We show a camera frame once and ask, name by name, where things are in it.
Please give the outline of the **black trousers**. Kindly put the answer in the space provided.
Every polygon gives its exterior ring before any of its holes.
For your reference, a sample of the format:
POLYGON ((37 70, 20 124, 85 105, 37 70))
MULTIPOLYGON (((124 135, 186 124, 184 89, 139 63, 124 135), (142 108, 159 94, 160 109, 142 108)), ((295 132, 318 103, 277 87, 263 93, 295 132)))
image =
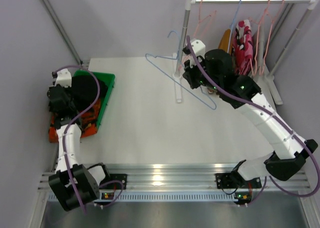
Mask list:
POLYGON ((91 75, 74 76, 71 81, 71 94, 79 112, 87 109, 97 96, 98 87, 91 75))

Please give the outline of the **orange camouflage trousers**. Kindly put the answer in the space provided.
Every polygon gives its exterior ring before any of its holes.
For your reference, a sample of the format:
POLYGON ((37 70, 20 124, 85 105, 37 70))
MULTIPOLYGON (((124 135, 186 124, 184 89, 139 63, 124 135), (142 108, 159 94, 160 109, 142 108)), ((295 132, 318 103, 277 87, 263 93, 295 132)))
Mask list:
MULTIPOLYGON (((98 116, 101 110, 102 100, 99 98, 94 106, 81 116, 81 138, 93 136, 98 132, 98 116)), ((57 143, 58 136, 54 128, 54 116, 51 116, 50 127, 48 130, 48 141, 57 143)))

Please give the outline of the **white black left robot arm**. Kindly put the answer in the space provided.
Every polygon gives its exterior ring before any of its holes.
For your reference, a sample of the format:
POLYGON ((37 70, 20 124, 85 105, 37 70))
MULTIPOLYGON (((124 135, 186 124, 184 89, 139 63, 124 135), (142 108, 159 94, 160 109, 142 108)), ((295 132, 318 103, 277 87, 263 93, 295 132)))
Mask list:
POLYGON ((94 85, 93 98, 78 108, 79 97, 73 86, 55 85, 49 88, 49 111, 57 135, 58 158, 54 175, 48 179, 49 186, 62 208, 69 212, 85 208, 99 197, 100 185, 110 181, 110 173, 104 163, 86 167, 81 164, 80 143, 82 115, 91 110, 100 97, 100 85, 94 85))

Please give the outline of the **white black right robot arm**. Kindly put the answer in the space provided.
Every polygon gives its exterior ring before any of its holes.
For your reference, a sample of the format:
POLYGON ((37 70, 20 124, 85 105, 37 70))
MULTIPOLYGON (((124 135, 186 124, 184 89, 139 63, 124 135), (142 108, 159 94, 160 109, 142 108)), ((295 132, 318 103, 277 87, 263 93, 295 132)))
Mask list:
POLYGON ((253 160, 242 160, 231 176, 241 185, 261 176, 280 181, 293 177, 318 147, 315 140, 297 135, 269 104, 257 83, 247 75, 233 72, 230 54, 221 49, 200 52, 184 48, 190 59, 184 63, 184 79, 191 89, 204 86, 245 116, 263 134, 272 152, 253 160))

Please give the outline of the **mustard brown trousers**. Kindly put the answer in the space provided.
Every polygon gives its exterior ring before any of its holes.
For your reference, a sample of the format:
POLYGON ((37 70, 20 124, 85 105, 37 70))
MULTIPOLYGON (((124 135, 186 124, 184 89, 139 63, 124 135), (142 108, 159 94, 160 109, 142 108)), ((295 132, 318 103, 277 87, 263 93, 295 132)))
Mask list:
POLYGON ((231 34, 231 30, 227 29, 224 32, 224 34, 223 34, 223 36, 222 36, 222 38, 220 40, 220 43, 218 45, 218 49, 221 49, 221 50, 223 50, 223 51, 225 51, 227 53, 230 53, 230 48, 229 48, 230 34, 231 34))

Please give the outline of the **pink camouflage trousers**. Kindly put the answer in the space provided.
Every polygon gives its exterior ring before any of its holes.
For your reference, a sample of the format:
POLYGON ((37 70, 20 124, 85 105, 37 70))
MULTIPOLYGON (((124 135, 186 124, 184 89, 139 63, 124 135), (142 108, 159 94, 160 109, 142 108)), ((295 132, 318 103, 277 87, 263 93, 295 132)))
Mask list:
POLYGON ((248 19, 241 20, 235 27, 232 54, 235 58, 235 74, 248 75, 253 60, 252 29, 248 19))

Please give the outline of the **green plastic bin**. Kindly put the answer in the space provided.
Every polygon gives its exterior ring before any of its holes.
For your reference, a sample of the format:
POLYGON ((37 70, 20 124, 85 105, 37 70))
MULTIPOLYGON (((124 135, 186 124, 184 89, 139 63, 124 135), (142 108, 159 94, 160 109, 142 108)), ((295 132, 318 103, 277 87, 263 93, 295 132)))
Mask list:
MULTIPOLYGON (((94 72, 95 78, 97 78, 100 86, 99 98, 101 99, 101 109, 97 119, 97 128, 99 129, 102 119, 104 117, 107 105, 114 88, 115 75, 110 73, 94 72)), ((74 76, 79 75, 90 75, 87 71, 78 70, 75 72, 74 76)))

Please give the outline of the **white clothes rack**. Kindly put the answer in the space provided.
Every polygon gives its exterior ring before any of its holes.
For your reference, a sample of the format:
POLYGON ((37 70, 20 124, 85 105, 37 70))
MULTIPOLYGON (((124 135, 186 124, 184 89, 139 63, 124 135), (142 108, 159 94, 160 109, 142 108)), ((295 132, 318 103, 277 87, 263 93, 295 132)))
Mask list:
MULTIPOLYGON (((281 3, 281 0, 270 0, 271 4, 274 3, 281 3)), ((284 59, 289 46, 294 41, 295 37, 297 36, 298 32, 301 30, 303 25, 305 24, 306 20, 310 16, 311 12, 316 8, 317 4, 320 0, 284 0, 287 5, 284 8, 284 12, 282 12, 280 18, 278 19, 278 22, 275 26, 275 31, 271 33, 271 40, 270 42, 276 37, 280 27, 282 27, 284 21, 286 20, 287 16, 291 12, 294 4, 296 3, 307 3, 308 7, 305 11, 305 13, 302 15, 299 23, 295 27, 294 31, 290 35, 288 41, 286 42, 285 46, 283 47, 282 51, 280 52, 276 62, 274 63, 274 66, 270 71, 268 71, 267 75, 265 75, 264 80, 269 88, 269 91, 271 93, 272 98, 274 99, 274 102, 276 105, 282 105, 283 101, 280 97, 279 91, 274 83, 274 74, 276 70, 279 68, 280 64, 282 63, 282 60, 284 59)), ((207 4, 237 4, 239 0, 204 0, 204 3, 207 4)), ((268 0, 242 0, 241 4, 264 4, 268 3, 268 0)))

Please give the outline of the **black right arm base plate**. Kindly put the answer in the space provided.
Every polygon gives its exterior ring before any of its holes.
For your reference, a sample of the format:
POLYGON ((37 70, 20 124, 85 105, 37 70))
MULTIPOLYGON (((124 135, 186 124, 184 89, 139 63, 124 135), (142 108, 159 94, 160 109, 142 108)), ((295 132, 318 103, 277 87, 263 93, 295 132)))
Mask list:
POLYGON ((229 172, 229 173, 216 173, 216 184, 218 189, 246 189, 253 188, 259 189, 262 188, 262 183, 260 178, 254 178, 252 180, 246 181, 238 173, 229 172))

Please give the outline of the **aluminium mounting rail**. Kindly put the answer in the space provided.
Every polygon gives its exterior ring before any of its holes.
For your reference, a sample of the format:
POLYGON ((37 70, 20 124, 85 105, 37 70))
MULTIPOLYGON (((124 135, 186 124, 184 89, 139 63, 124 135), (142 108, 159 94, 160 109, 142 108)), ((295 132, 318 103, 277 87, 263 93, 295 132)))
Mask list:
POLYGON ((109 164, 121 184, 100 190, 91 202, 103 206, 116 202, 237 202, 248 188, 222 184, 221 174, 229 173, 232 163, 216 164, 109 164))

